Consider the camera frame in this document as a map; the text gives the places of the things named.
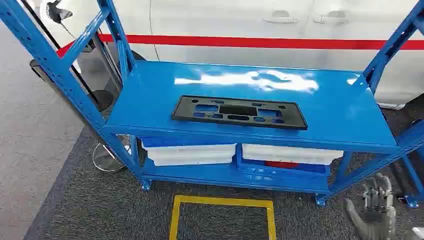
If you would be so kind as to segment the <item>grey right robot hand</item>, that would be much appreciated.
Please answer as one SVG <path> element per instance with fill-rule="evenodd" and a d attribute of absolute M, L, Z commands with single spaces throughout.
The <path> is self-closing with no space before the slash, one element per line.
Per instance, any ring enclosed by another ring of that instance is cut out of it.
<path fill-rule="evenodd" d="M 389 177 L 378 172 L 372 177 L 372 186 L 363 184 L 362 187 L 364 204 L 361 213 L 347 197 L 341 204 L 356 237 L 359 240 L 394 240 L 396 208 L 393 206 L 394 195 Z"/>

